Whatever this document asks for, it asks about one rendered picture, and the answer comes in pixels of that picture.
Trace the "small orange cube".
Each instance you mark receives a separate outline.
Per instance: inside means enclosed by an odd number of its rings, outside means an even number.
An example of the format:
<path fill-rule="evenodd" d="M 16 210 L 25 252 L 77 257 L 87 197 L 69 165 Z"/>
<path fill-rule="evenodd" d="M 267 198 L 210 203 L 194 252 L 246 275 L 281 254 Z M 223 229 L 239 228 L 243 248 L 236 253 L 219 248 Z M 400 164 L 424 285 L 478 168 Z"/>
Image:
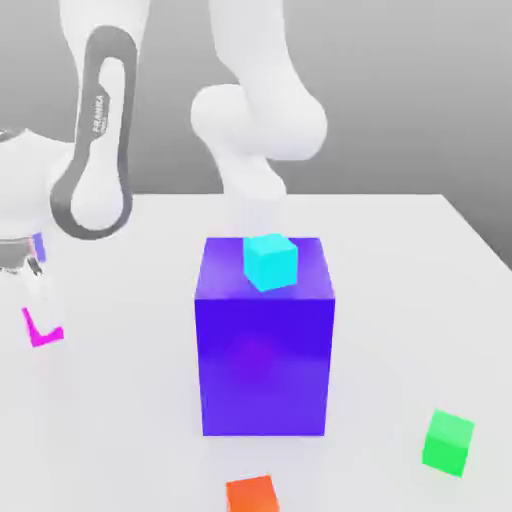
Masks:
<path fill-rule="evenodd" d="M 227 512 L 280 512 L 270 475 L 226 483 Z"/>

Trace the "small magenta cube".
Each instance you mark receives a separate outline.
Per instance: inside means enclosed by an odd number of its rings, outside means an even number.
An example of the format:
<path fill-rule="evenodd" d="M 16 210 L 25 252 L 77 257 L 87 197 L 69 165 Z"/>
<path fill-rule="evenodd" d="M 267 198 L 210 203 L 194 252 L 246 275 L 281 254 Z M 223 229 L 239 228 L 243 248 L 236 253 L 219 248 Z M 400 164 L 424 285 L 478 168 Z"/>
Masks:
<path fill-rule="evenodd" d="M 54 310 L 32 306 L 23 307 L 21 312 L 34 348 L 64 339 L 61 317 Z"/>

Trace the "large purple box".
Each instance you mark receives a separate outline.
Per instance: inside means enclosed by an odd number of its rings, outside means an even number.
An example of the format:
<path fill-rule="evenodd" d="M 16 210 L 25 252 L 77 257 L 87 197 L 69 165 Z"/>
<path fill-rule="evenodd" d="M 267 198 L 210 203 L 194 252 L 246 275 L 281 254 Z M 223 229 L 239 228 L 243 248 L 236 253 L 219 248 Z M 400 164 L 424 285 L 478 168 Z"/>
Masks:
<path fill-rule="evenodd" d="M 335 294 L 322 243 L 296 238 L 295 285 L 259 292 L 240 238 L 207 238 L 194 297 L 206 436 L 325 432 Z"/>

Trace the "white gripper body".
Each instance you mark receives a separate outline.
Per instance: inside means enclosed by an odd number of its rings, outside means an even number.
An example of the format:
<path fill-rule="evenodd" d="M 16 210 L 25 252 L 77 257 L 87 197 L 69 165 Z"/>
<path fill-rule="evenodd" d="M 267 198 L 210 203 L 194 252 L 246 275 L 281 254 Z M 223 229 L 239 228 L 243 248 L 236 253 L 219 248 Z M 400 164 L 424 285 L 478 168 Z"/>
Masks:
<path fill-rule="evenodd" d="M 24 273 L 27 305 L 37 330 L 44 335 L 62 326 L 63 314 L 51 279 L 46 274 Z"/>

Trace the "small cyan cube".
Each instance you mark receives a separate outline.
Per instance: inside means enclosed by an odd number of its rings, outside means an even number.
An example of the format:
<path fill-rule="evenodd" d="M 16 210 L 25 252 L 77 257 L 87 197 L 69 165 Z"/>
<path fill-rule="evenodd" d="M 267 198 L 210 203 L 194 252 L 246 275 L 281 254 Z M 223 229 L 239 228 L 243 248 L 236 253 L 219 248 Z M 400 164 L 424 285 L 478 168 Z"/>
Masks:
<path fill-rule="evenodd" d="M 281 234 L 245 237 L 243 271 L 259 292 L 295 285 L 298 247 Z"/>

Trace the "small green cube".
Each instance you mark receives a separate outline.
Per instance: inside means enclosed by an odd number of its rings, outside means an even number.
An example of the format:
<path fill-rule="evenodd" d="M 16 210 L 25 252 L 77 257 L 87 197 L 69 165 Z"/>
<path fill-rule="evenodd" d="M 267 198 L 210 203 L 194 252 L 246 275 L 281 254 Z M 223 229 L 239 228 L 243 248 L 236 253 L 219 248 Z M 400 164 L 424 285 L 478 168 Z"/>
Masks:
<path fill-rule="evenodd" d="M 472 421 L 435 409 L 425 437 L 422 463 L 461 478 L 473 431 Z"/>

